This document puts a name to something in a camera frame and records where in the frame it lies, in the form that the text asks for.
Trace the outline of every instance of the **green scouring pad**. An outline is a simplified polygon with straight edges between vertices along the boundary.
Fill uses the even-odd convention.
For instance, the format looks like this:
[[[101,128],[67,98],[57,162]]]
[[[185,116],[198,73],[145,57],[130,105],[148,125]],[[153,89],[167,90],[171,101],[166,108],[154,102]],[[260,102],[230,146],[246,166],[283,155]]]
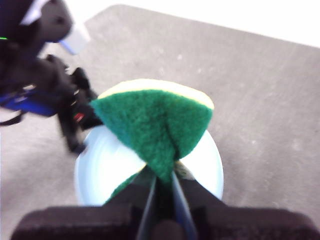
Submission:
[[[174,162],[197,145],[214,109],[201,91],[153,79],[121,82],[91,105],[102,122],[164,184],[171,182]]]

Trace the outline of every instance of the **gray carpet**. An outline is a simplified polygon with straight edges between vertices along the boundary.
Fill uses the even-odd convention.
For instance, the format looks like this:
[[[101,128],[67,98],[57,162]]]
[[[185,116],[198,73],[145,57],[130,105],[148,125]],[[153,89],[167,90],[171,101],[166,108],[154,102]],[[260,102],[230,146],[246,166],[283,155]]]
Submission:
[[[320,49],[117,5],[87,23],[92,41],[70,56],[101,93],[162,79],[207,93],[209,132],[224,167],[224,201],[286,208],[320,226]],[[1,237],[29,211],[75,205],[73,171],[55,117],[1,128]]]

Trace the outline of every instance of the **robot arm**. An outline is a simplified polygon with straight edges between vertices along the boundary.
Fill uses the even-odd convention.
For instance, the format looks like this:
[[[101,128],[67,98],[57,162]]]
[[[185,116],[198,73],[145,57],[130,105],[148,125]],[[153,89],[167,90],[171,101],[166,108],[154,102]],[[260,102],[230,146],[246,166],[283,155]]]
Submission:
[[[89,105],[97,96],[81,68],[68,75],[58,57],[37,57],[47,42],[62,40],[71,27],[62,0],[0,1],[0,106],[21,111],[2,125],[18,123],[27,112],[57,115],[69,149],[80,153],[85,146],[77,130],[101,124]]]

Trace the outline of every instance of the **white bowl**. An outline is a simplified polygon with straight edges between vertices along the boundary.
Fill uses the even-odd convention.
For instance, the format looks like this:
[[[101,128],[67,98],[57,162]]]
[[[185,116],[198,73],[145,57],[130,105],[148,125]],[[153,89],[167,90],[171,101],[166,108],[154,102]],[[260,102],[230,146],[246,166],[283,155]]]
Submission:
[[[146,163],[103,125],[94,127],[84,142],[87,149],[76,159],[74,170],[77,200],[80,205],[101,206],[119,184]],[[223,167],[215,141],[208,131],[181,162],[204,188],[221,200]]]

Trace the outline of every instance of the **green sponge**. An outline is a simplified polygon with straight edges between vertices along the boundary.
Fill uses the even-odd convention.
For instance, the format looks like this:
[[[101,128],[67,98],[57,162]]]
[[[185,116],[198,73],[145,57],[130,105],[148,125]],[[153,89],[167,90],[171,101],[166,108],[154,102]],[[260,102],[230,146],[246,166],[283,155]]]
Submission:
[[[174,82],[122,82],[91,102],[96,115],[144,160],[164,184],[174,161],[197,145],[214,105],[203,92]]]

